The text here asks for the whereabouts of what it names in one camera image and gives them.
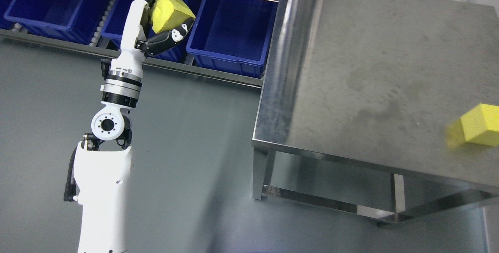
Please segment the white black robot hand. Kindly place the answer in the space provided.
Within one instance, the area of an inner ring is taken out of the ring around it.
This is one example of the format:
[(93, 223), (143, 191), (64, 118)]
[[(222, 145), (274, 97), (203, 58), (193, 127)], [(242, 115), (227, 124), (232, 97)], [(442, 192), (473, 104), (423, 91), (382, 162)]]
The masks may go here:
[(151, 12), (155, 1), (133, 0), (130, 4), (120, 43), (120, 54), (110, 62), (110, 74), (141, 76), (142, 63), (146, 57), (176, 47), (189, 34), (196, 17), (187, 19), (182, 25), (171, 30), (154, 33)]

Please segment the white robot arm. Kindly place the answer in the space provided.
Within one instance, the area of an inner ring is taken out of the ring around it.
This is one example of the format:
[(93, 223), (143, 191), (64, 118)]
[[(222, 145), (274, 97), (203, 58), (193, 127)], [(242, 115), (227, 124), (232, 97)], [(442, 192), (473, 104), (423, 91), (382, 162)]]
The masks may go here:
[(130, 113), (142, 89), (143, 59), (101, 61), (102, 108), (71, 156), (64, 200), (82, 206), (79, 253), (127, 251), (127, 200), (133, 167)]

